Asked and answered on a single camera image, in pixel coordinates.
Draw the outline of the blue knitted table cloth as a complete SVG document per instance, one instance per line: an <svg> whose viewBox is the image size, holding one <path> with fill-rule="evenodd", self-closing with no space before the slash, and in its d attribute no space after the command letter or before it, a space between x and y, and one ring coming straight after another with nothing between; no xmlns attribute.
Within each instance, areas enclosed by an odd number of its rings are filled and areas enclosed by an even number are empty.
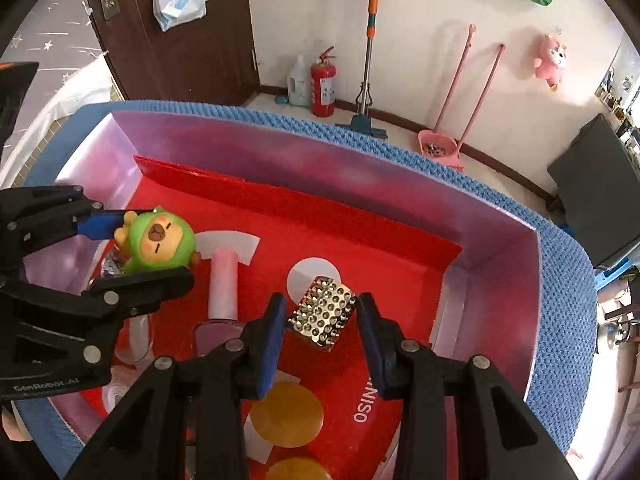
<svg viewBox="0 0 640 480"><path fill-rule="evenodd" d="M390 155L399 155L400 149L393 145L350 132L346 129L316 122L304 122L286 116L262 114L241 107L218 106L198 103L167 101L122 101L86 105L90 112L82 114L85 118L101 120L102 114L111 112L152 112L185 114L218 119L247 120L254 125L303 126L303 134L321 133L320 140L330 140L329 133L337 135L334 144L364 148L363 153L383 155L391 161ZM61 130L68 129L74 121L68 120ZM540 250L540 317L537 333L535 361L530 376L527 399L521 398L528 408L550 434L555 445L564 457L570 441L573 439L582 406L588 388L592 354L594 350L594 330L596 329L596 291L591 263L578 243L546 219L528 209L508 200L460 172L448 169L437 162L417 154L399 155L394 159L401 166L419 170L431 177L445 177L449 184L462 184L463 191L476 193L478 197L489 198L497 206L506 206L506 212L515 214L519 219L530 221L538 235ZM20 186L82 185L77 183L58 183ZM77 235L63 240L51 247L26 257L25 269L30 282L50 289L79 295L85 292L91 282L98 278L98 260L109 240L88 240ZM102 422L94 425L88 434L80 430L85 422L84 416L71 418L58 414L55 405L58 401L76 401L81 391L57 394L56 396L38 396L38 398L18 399L17 406L27 422L28 429L35 437L46 432L61 429L64 434L74 438L71 448L58 445L47 450L55 471L68 478L68 471L74 461L89 442ZM454 458L457 452L456 428L454 428L454 404L446 403L448 455Z"/></svg>

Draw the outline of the clear plastic cup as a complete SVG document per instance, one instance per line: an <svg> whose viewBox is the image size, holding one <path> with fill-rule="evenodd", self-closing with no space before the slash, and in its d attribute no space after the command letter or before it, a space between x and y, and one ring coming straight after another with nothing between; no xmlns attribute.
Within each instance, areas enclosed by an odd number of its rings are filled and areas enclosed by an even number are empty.
<svg viewBox="0 0 640 480"><path fill-rule="evenodd" d="M102 403L111 413L153 362L153 333L149 315L130 318L118 335L111 367L112 379L102 388Z"/></svg>

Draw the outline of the pink nail polish bottle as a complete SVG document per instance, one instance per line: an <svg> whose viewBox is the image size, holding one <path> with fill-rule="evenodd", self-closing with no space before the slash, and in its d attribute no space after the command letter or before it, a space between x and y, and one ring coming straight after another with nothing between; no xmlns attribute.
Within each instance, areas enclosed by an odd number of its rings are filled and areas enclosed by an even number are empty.
<svg viewBox="0 0 640 480"><path fill-rule="evenodd" d="M238 321L238 255L230 248L214 251L210 264L207 321L194 330L194 351L205 356L232 339L243 324Z"/></svg>

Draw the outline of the orange round disc outside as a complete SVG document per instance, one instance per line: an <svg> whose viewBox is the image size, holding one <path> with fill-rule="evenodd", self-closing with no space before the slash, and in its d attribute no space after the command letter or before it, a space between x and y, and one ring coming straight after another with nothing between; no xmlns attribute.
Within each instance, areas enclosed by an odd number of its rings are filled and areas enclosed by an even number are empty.
<svg viewBox="0 0 640 480"><path fill-rule="evenodd" d="M301 448L312 442L324 422L319 399L296 382L275 382L250 410L254 429L280 448Z"/></svg>

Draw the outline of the orange round disc in box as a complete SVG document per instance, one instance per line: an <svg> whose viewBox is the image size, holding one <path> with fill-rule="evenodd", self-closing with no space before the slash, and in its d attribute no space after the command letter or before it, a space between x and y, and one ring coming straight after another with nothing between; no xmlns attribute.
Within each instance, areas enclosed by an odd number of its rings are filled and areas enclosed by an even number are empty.
<svg viewBox="0 0 640 480"><path fill-rule="evenodd" d="M322 465L308 457L291 457L273 464L265 480L331 480Z"/></svg>

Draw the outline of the white detergent bottle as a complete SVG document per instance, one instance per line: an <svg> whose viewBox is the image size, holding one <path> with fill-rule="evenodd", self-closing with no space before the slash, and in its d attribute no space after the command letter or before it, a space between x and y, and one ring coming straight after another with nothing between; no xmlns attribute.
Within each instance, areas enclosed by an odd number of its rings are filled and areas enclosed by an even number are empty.
<svg viewBox="0 0 640 480"><path fill-rule="evenodd" d="M288 72L288 102L293 106L310 107L310 71L305 57L297 55L295 64Z"/></svg>

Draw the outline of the pink cardboard box tray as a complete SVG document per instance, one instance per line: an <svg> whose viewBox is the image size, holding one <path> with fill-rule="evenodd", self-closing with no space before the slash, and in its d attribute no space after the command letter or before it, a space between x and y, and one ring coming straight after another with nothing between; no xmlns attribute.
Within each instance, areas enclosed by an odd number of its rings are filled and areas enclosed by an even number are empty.
<svg viewBox="0 0 640 480"><path fill-rule="evenodd" d="M317 276L372 292L383 316L439 356L484 354L527 399L540 311L540 250L530 221L489 198L401 166L413 155L363 153L303 126L248 119L120 110L82 116L60 130L26 185L77 183L108 208L164 206L198 233L203 259L189 296L152 316L151 356L194 356L214 294L210 258L238 255L238 314L247 323L273 292L295 309ZM323 426L313 441L282 448L254 428L242 403L251 479L284 460L308 458L332 479L390 478L400 401L381 400L369 382L354 315L323 351L289 330L276 382L314 393Z"/></svg>

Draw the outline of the red fire extinguisher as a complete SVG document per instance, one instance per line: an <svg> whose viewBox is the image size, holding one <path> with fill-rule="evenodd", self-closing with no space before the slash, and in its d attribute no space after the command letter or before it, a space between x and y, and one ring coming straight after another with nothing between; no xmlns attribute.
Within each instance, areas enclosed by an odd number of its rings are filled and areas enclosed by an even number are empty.
<svg viewBox="0 0 640 480"><path fill-rule="evenodd" d="M329 47L311 65L311 113L320 118L327 118L334 114L335 90L334 79L336 67L332 63L334 47Z"/></svg>

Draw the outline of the orange grey mop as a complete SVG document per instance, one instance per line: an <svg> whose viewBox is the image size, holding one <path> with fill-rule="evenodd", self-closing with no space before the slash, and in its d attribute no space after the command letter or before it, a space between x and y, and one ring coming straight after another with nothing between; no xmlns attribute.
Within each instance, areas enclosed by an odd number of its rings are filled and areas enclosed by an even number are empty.
<svg viewBox="0 0 640 480"><path fill-rule="evenodd" d="M378 140L387 140L388 135L384 129L372 125L369 108L373 100L370 93L372 50L376 33L376 17L378 16L378 0L368 0L367 45L364 55L363 76L360 91L356 97L356 113L349 124L341 124L341 128L352 132L370 136Z"/></svg>

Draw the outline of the black cloth side table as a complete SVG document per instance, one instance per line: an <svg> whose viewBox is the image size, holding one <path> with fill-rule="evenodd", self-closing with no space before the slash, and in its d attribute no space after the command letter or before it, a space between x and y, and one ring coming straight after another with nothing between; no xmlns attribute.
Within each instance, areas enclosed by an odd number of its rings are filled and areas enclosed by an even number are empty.
<svg viewBox="0 0 640 480"><path fill-rule="evenodd" d="M596 269L639 246L639 169L602 114L548 167L574 239Z"/></svg>

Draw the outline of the silver glitter ball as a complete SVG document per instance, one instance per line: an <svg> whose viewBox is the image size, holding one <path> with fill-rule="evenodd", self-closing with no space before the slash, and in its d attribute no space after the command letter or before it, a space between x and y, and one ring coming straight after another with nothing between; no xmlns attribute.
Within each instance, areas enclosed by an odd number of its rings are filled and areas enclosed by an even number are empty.
<svg viewBox="0 0 640 480"><path fill-rule="evenodd" d="M101 278L117 278L124 274L128 255L117 245L113 245L105 254L100 265Z"/></svg>

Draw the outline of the dark brown door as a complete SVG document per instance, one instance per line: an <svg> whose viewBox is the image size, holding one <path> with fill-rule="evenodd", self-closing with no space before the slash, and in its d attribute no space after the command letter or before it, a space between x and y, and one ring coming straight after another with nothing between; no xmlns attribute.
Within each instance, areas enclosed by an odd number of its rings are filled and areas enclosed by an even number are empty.
<svg viewBox="0 0 640 480"><path fill-rule="evenodd" d="M204 18L160 30L152 0L118 0L109 21L87 0L107 66L127 100L239 106L260 85L250 0L208 0Z"/></svg>

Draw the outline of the green yellow duck toy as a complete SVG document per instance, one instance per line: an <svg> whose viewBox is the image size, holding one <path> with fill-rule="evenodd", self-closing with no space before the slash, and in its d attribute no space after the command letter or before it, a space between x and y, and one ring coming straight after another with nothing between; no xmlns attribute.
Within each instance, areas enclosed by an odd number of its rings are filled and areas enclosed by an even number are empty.
<svg viewBox="0 0 640 480"><path fill-rule="evenodd" d="M162 207L127 211L114 242L123 274L191 269L202 260L190 224Z"/></svg>

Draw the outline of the rhinestone studded silver block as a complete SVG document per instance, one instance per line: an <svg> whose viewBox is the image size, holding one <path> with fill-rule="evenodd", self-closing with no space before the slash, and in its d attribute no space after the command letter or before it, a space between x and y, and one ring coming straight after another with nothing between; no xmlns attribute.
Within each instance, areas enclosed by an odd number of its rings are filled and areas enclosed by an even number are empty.
<svg viewBox="0 0 640 480"><path fill-rule="evenodd" d="M288 328L316 347L331 350L355 313L356 302L346 285L317 276L288 318Z"/></svg>

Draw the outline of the pink plush toy right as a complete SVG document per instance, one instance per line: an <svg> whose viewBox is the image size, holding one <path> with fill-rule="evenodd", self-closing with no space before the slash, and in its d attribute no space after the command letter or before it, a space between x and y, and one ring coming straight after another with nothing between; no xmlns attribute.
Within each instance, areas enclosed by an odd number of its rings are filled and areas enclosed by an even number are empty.
<svg viewBox="0 0 640 480"><path fill-rule="evenodd" d="M567 60L567 47L550 34L544 34L539 44L539 52L534 58L534 74L543 80L551 91L559 89Z"/></svg>

